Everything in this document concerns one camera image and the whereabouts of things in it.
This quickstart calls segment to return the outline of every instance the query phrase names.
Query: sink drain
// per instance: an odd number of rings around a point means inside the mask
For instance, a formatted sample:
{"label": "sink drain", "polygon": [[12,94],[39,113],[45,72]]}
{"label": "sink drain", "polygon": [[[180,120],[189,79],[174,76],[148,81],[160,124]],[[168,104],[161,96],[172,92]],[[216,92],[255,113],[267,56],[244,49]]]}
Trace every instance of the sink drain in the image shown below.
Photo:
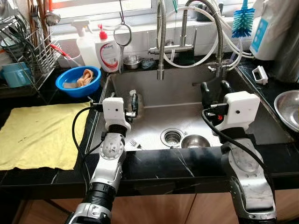
{"label": "sink drain", "polygon": [[184,134],[181,130],[168,128],[161,133],[161,141],[168,147],[179,146],[183,136]]}

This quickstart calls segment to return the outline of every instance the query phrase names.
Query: pull-down faucet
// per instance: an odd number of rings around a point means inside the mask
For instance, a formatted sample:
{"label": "pull-down faucet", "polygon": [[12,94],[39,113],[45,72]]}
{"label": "pull-down faucet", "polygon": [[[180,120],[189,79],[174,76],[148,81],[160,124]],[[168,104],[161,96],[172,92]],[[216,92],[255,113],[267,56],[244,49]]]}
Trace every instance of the pull-down faucet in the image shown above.
{"label": "pull-down faucet", "polygon": [[[185,6],[189,6],[195,0],[188,0]],[[222,66],[222,46],[223,46],[223,37],[222,37],[222,27],[219,19],[219,15],[217,10],[214,8],[211,2],[208,0],[199,0],[200,2],[206,4],[206,6],[212,12],[212,16],[215,19],[217,33],[218,33],[218,52],[216,56],[216,76],[219,77],[223,73],[225,73],[225,68]],[[158,0],[158,11],[157,11],[157,46],[149,49],[150,54],[159,54],[159,65],[157,70],[157,79],[164,79],[164,65],[163,65],[163,56],[164,53],[171,53],[173,49],[176,52],[188,51],[195,47],[195,38],[196,34],[194,34],[193,45],[187,45],[186,42],[186,26],[187,26],[187,12],[188,10],[184,10],[183,13],[183,23],[182,23],[182,33],[180,37],[180,45],[174,46],[166,46],[165,47],[165,36],[166,36],[166,10],[164,0]],[[161,38],[159,39],[159,30],[161,27]]]}
{"label": "pull-down faucet", "polygon": [[[161,27],[161,40],[160,46],[158,45],[159,30]],[[165,47],[165,37],[166,37],[166,9],[164,0],[158,0],[158,12],[157,12],[157,47],[159,47],[159,65],[157,70],[157,79],[164,79],[164,47]]]}

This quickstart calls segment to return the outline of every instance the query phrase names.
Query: metal bowl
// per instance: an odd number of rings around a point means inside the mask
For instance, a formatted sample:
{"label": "metal bowl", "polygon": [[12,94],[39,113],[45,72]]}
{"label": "metal bowl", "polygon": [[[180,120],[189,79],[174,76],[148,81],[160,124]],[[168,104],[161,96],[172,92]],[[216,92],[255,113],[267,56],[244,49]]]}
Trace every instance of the metal bowl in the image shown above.
{"label": "metal bowl", "polygon": [[141,63],[142,58],[139,55],[129,55],[123,59],[123,64],[129,70],[137,69]]}
{"label": "metal bowl", "polygon": [[284,124],[293,131],[299,132],[299,90],[279,94],[274,100],[274,107]]}
{"label": "metal bowl", "polygon": [[181,142],[181,148],[199,148],[210,147],[210,143],[204,137],[192,134],[184,137]]}

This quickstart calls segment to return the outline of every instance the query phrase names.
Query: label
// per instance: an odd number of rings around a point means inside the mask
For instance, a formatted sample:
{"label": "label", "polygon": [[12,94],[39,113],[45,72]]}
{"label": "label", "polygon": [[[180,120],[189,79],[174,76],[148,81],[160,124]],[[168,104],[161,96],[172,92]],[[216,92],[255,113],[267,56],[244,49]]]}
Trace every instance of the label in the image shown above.
{"label": "label", "polygon": [[100,57],[109,69],[116,69],[118,66],[117,55],[112,43],[106,43],[100,48]]}
{"label": "label", "polygon": [[254,39],[252,40],[251,46],[253,47],[253,49],[258,52],[258,49],[261,45],[261,42],[263,40],[263,36],[266,32],[266,29],[268,27],[268,22],[264,19],[260,20],[260,23],[258,24],[258,28],[256,30],[256,35],[254,37]]}

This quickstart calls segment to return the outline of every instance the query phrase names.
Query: white container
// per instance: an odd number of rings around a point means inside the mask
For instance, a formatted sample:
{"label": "white container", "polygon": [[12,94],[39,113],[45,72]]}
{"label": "white container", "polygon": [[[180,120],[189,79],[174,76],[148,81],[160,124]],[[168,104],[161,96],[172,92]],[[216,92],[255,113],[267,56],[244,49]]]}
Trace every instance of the white container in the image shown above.
{"label": "white container", "polygon": [[115,42],[113,36],[107,36],[107,34],[101,30],[100,40],[95,43],[95,49],[98,60],[104,71],[118,71],[121,49]]}
{"label": "white container", "polygon": [[79,48],[80,54],[83,58],[84,64],[86,66],[94,66],[97,68],[101,68],[101,65],[98,61],[95,46],[93,42],[93,38],[90,33],[85,33],[85,28],[87,27],[88,30],[92,33],[89,28],[89,21],[83,20],[76,20],[71,23],[74,26],[79,34],[79,38],[76,40],[77,46]]}
{"label": "white container", "polygon": [[283,44],[299,1],[264,0],[262,17],[252,40],[250,51],[259,60],[274,60]]}

